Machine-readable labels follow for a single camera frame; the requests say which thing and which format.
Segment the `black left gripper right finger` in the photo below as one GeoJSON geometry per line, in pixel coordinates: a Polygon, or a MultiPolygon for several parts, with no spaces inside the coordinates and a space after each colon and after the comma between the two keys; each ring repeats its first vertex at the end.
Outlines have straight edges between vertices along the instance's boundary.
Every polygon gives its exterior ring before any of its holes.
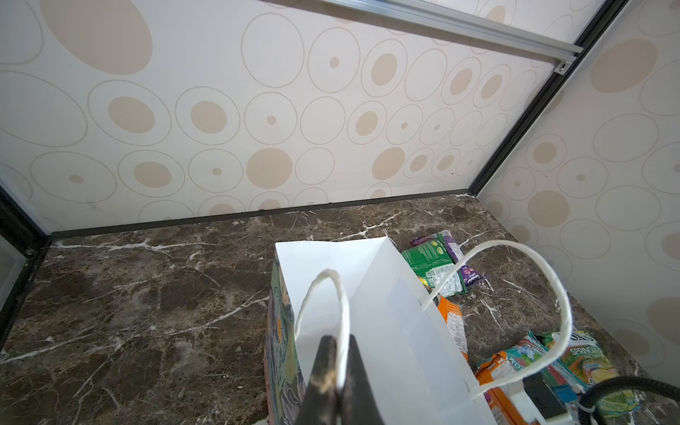
{"type": "Polygon", "coordinates": [[[350,335],[345,386],[339,399],[339,418],[343,425],[384,424],[354,335],[350,335]]]}

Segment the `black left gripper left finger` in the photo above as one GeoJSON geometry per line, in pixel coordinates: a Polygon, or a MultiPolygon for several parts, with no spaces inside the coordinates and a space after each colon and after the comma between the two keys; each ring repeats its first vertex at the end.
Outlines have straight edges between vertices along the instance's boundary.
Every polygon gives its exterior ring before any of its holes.
{"type": "Polygon", "coordinates": [[[296,425],[333,425],[338,422],[336,339],[323,336],[296,425]]]}

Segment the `white paper bag colourful print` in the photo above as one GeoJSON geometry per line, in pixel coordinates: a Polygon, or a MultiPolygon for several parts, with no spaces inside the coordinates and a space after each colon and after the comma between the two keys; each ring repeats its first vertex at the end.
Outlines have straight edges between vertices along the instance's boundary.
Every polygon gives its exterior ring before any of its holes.
{"type": "Polygon", "coordinates": [[[336,339],[336,392],[350,335],[384,424],[492,424],[484,394],[539,373],[568,348],[573,317],[560,278],[525,248],[559,305],[561,339],[514,375],[479,384],[428,292],[387,237],[276,245],[265,340],[268,419],[295,424],[320,341],[336,339]]]}

